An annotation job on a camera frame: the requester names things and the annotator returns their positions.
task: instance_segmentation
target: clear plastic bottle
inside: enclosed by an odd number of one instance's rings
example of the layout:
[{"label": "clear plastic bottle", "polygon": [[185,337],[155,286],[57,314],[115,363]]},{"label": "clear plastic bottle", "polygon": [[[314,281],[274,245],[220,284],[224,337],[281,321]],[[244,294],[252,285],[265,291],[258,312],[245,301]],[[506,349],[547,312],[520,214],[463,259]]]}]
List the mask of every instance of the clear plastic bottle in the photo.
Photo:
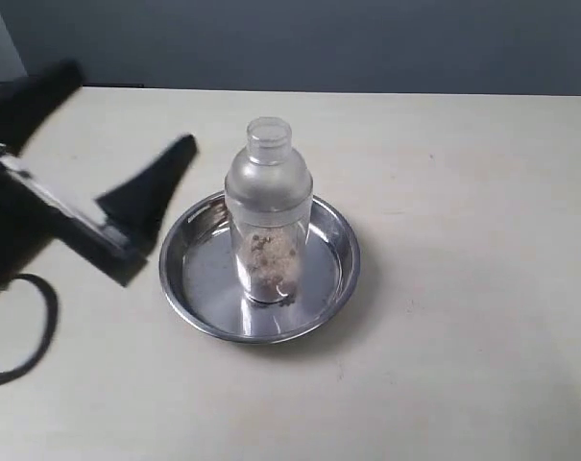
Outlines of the clear plastic bottle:
[{"label": "clear plastic bottle", "polygon": [[313,180],[292,148],[290,126],[276,117],[248,126],[248,143],[225,180],[238,277],[248,297],[293,297],[303,268]]}]

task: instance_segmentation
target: white table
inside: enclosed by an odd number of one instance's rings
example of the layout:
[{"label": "white table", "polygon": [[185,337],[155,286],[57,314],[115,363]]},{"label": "white table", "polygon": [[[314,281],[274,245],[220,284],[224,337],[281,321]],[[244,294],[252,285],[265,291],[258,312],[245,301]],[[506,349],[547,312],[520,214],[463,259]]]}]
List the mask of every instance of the white table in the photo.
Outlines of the white table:
[{"label": "white table", "polygon": [[[356,230],[351,302],[296,342],[239,347],[173,312],[157,253],[124,290],[55,242],[28,272],[61,324],[0,387],[0,460],[581,460],[581,98],[92,88],[24,160],[83,205],[194,133],[166,232],[263,114]],[[0,370],[42,312],[23,282],[0,297]]]}]

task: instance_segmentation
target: granular substance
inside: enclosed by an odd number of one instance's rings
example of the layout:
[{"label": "granular substance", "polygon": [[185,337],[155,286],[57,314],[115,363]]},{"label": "granular substance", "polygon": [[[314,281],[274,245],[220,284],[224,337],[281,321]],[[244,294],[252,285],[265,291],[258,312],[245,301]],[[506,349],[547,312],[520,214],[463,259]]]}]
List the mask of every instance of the granular substance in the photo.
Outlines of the granular substance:
[{"label": "granular substance", "polygon": [[296,292],[300,276],[297,245],[283,229],[263,229],[247,235],[239,259],[257,301],[274,303]]}]

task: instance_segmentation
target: black wire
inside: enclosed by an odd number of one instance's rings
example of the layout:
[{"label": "black wire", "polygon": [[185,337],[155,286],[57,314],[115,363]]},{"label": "black wire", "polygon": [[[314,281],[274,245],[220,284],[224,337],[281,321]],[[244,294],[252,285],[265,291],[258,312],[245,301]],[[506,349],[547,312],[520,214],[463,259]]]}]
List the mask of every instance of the black wire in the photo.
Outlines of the black wire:
[{"label": "black wire", "polygon": [[19,274],[14,277],[14,279],[26,280],[38,289],[44,299],[47,308],[47,315],[45,319],[45,328],[42,332],[42,338],[38,348],[22,365],[7,372],[0,372],[0,386],[27,375],[38,364],[44,354],[47,353],[49,346],[51,346],[51,341],[53,340],[53,336],[58,327],[58,318],[60,316],[58,294],[48,281],[33,274]]}]

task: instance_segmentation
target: stainless steel dish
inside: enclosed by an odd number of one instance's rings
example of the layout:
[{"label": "stainless steel dish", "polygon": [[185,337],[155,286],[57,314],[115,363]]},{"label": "stainless steel dish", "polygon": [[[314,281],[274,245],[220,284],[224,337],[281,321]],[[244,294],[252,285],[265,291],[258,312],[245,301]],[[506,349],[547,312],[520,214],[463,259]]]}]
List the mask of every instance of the stainless steel dish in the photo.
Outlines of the stainless steel dish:
[{"label": "stainless steel dish", "polygon": [[346,219],[314,197],[305,266],[297,296],[263,304],[243,294],[230,246],[222,192],[190,208],[164,239],[162,289],[193,327],[227,341],[272,344],[302,336],[334,316],[360,272],[358,241]]}]

